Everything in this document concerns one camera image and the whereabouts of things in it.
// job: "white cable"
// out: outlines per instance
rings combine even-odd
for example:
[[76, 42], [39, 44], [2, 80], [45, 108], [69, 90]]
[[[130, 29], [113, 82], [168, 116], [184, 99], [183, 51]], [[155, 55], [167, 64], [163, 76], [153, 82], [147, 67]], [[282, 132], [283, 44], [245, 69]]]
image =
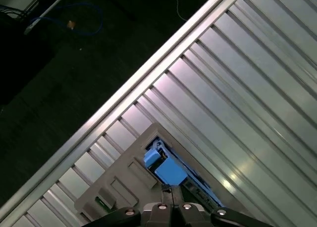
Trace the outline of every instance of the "white cable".
[[176, 0], [176, 12], [177, 12], [178, 17], [180, 17], [180, 18], [181, 18], [182, 20], [184, 20], [184, 21], [187, 21], [185, 18], [183, 18], [183, 17], [179, 14], [178, 5], [179, 5], [179, 2], [178, 2], [178, 0]]

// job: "aluminum surface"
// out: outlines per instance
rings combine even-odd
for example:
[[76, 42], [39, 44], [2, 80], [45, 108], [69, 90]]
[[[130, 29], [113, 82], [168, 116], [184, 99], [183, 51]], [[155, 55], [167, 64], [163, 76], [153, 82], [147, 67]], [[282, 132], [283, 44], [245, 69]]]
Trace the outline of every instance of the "aluminum surface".
[[53, 156], [54, 169], [50, 160], [37, 172], [43, 181], [0, 226], [38, 225], [43, 205], [57, 226], [84, 223], [73, 202], [152, 122], [259, 220], [316, 226], [316, 2], [210, 0]]

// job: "orange object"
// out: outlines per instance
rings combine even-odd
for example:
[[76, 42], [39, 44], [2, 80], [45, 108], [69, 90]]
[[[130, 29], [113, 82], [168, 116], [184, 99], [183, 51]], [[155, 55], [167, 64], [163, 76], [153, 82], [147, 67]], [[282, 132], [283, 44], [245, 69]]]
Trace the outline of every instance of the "orange object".
[[75, 25], [76, 25], [75, 22], [69, 20], [69, 21], [68, 21], [68, 24], [67, 24], [67, 27], [70, 28], [71, 30], [73, 30], [74, 27], [75, 27]]

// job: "cable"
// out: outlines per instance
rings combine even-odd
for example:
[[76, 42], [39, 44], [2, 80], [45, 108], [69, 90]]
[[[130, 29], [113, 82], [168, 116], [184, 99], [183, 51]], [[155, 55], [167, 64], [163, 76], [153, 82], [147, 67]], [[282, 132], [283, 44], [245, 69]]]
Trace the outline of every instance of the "cable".
[[[64, 5], [64, 6], [57, 6], [55, 7], [54, 9], [63, 9], [63, 8], [70, 8], [70, 7], [74, 7], [74, 6], [90, 6], [90, 7], [93, 7], [100, 15], [100, 25], [99, 25], [99, 28], [94, 31], [94, 32], [82, 32], [82, 31], [79, 31], [79, 30], [76, 30], [76, 29], [70, 29], [72, 32], [75, 32], [77, 34], [80, 34], [80, 35], [83, 35], [83, 36], [93, 36], [95, 34], [97, 34], [98, 32], [100, 32], [100, 30], [103, 28], [103, 24], [104, 24], [104, 21], [103, 21], [103, 11], [101, 10], [100, 7], [96, 6], [96, 5], [93, 5], [91, 3], [73, 3], [73, 4], [67, 4], [67, 5]], [[55, 19], [55, 18], [50, 18], [50, 17], [36, 17], [36, 18], [33, 18], [31, 21], [30, 21], [30, 24], [32, 24], [34, 21], [38, 20], [38, 19], [45, 19], [45, 20], [48, 20], [48, 21], [51, 21], [61, 27], [64, 27], [66, 29], [69, 29], [67, 24], [64, 24], [62, 21], [58, 20], [58, 19]]]
[[12, 7], [9, 7], [9, 6], [6, 6], [6, 5], [3, 5], [3, 4], [0, 4], [0, 8], [4, 8], [4, 9], [10, 9], [12, 11], [19, 11], [21, 13], [25, 13], [23, 10], [21, 9], [18, 9], [18, 8], [12, 8]]
[[179, 2], [178, 0], [176, 0], [176, 12], [177, 12], [177, 15], [178, 17], [180, 17], [180, 19], [184, 20], [185, 22], [187, 21], [185, 18], [183, 18], [180, 14], [179, 14], [179, 11], [178, 11], [178, 6], [179, 6]]

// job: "metal slat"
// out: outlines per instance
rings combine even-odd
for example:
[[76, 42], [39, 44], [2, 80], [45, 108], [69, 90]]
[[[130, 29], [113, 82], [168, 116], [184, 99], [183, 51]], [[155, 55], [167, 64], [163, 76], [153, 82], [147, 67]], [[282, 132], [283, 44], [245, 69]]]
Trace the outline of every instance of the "metal slat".
[[317, 93], [317, 71], [283, 38], [273, 35], [273, 29], [266, 30], [249, 19], [250, 14], [245, 10], [253, 11], [243, 0], [230, 7], [230, 12], [245, 25], [259, 40], [261, 40], [285, 65], [288, 66], [306, 85]]
[[148, 90], [138, 102], [257, 219], [283, 227], [293, 226], [278, 209], [272, 208], [258, 192], [246, 185], [236, 169], [220, 158], [219, 151], [211, 149], [212, 144], [166, 101]]
[[317, 130], [213, 29], [201, 41], [316, 154]]
[[[203, 51], [198, 50], [199, 48], [198, 45], [192, 47], [202, 55]], [[312, 164], [315, 164], [314, 167], [317, 167], [317, 160], [309, 153], [306, 153], [306, 157], [301, 157], [306, 151], [304, 147], [298, 144], [280, 124], [273, 123], [274, 119], [269, 114], [265, 116], [265, 113], [262, 112], [260, 116], [259, 113], [256, 113], [251, 104], [247, 103], [247, 101], [253, 101], [251, 99], [245, 100], [247, 93], [230, 76], [224, 76], [226, 75], [224, 69], [217, 65], [216, 61], [210, 56], [205, 54], [203, 58], [207, 60], [203, 62], [191, 51], [185, 52], [185, 55], [189, 62], [196, 66], [197, 70], [206, 76], [282, 153], [291, 159], [297, 165], [297, 168], [302, 170], [302, 174], [307, 175], [315, 185], [317, 184], [317, 173], [312, 166]]]
[[195, 73], [182, 60], [178, 60], [170, 71], [186, 85], [187, 89], [200, 100], [206, 108], [219, 119], [223, 125], [232, 132], [240, 142], [240, 146], [244, 146], [244, 150], [249, 154], [250, 159], [254, 159], [257, 163], [262, 163], [262, 169], [269, 169], [271, 176], [277, 176], [285, 186], [295, 193], [303, 203], [314, 207], [314, 200], [311, 196], [317, 194], [316, 188], [296, 172], [291, 166], [289, 160], [282, 155], [278, 148], [273, 145], [267, 137], [258, 133], [254, 126], [247, 123], [239, 111], [231, 107], [231, 101], [225, 101], [223, 96], [216, 92], [216, 88], [212, 88], [200, 76]]
[[317, 35], [317, 14], [304, 0], [280, 0], [296, 17]]
[[100, 145], [114, 160], [119, 158], [120, 156], [120, 151], [115, 149], [107, 140], [105, 137], [100, 137], [97, 140], [97, 144]]
[[22, 216], [13, 227], [35, 227], [25, 216]]
[[284, 53], [293, 58], [295, 63], [300, 65], [301, 68], [309, 75], [311, 75], [316, 81], [316, 65], [313, 64], [310, 60], [307, 61], [307, 59], [304, 58], [305, 54], [301, 53], [301, 51], [298, 51], [296, 47], [292, 44], [292, 41], [287, 40], [287, 38], [281, 37], [280, 34], [275, 31], [273, 25], [269, 24], [260, 15], [258, 15], [254, 11], [254, 9], [252, 9], [244, 0], [237, 0], [233, 6], [237, 6], [239, 10], [243, 13], [242, 17], [244, 16], [244, 19], [241, 20], [243, 23], [245, 23], [245, 21], [249, 21], [247, 26], [251, 31], [253, 31], [255, 34], [257, 31], [264, 33], [281, 50], [283, 50]]
[[[267, 170], [264, 170], [256, 160], [250, 158], [241, 147], [242, 144], [233, 137], [216, 116], [212, 117], [208, 111], [202, 109], [192, 97], [188, 96], [172, 79], [162, 76], [155, 84], [155, 88], [186, 117], [196, 129], [202, 133], [235, 168], [243, 173], [245, 179], [257, 187], [266, 198], [281, 210], [295, 225], [302, 225], [305, 219], [310, 225], [314, 218], [303, 209], [303, 204], [289, 195], [285, 186], [279, 185]], [[224, 114], [230, 120], [231, 114]]]
[[75, 166], [81, 171], [86, 178], [94, 183], [103, 173], [104, 169], [89, 155], [85, 153], [75, 163]]
[[221, 66], [214, 58], [212, 58], [206, 51], [200, 47], [198, 44], [194, 44], [191, 47], [191, 50], [199, 55], [194, 55], [191, 51], [185, 52], [185, 55], [189, 58], [189, 60], [195, 64], [207, 77], [210, 79], [215, 78], [216, 74], [223, 83], [232, 87], [232, 90], [235, 91], [239, 96], [231, 96], [234, 101], [236, 98], [235, 104], [243, 111], [249, 111], [248, 116], [251, 117], [252, 113], [255, 113], [255, 116], [259, 116], [260, 118], [253, 117], [253, 121], [258, 124], [259, 128], [262, 128], [262, 131], [266, 134], [271, 134], [271, 131], [275, 133], [282, 142], [277, 141], [277, 145], [279, 148], [283, 149], [284, 152], [290, 153], [294, 157], [293, 160], [296, 160], [299, 157], [302, 157], [306, 161], [306, 165], [300, 165], [300, 167], [304, 168], [306, 166], [310, 166], [316, 171], [317, 168], [317, 159], [314, 155], [302, 144], [301, 142], [293, 136], [292, 133], [287, 130], [283, 124], [281, 124], [278, 120], [276, 120], [272, 114], [265, 110], [263, 106], [259, 103], [257, 98], [253, 97], [243, 85], [238, 83], [233, 77], [231, 77], [225, 70], [223, 66]]
[[135, 106], [132, 105], [123, 115], [127, 121], [138, 133], [142, 134], [152, 122]]
[[93, 144], [90, 149], [102, 161], [105, 167], [108, 168], [111, 164], [114, 163], [114, 159], [103, 148], [101, 148], [98, 143]]
[[269, 18], [287, 37], [303, 52], [317, 63], [317, 41], [305, 31], [274, 0], [250, 0], [264, 15]]
[[64, 217], [64, 219], [72, 226], [72, 227], [80, 227], [83, 223], [71, 212], [70, 209], [51, 191], [48, 190], [44, 194], [44, 198], [48, 201], [48, 203], [53, 206], [56, 211]]
[[269, 52], [250, 37], [228, 14], [222, 15], [217, 26], [239, 49], [292, 99], [315, 123], [317, 122], [317, 101], [310, 95]]
[[67, 194], [62, 189], [59, 188], [59, 186], [54, 184], [50, 188], [50, 191], [53, 193], [54, 196], [56, 196], [59, 200], [61, 200], [63, 205], [65, 205], [67, 209], [71, 211], [71, 213], [73, 213], [74, 215], [77, 214], [77, 211], [74, 207], [74, 201], [69, 196], [67, 196]]
[[129, 148], [136, 139], [119, 121], [115, 122], [106, 134], [123, 150]]
[[30, 216], [42, 227], [66, 227], [63, 222], [50, 211], [50, 209], [41, 201], [38, 200], [29, 210]]
[[79, 198], [88, 188], [88, 184], [70, 168], [59, 182], [75, 197]]

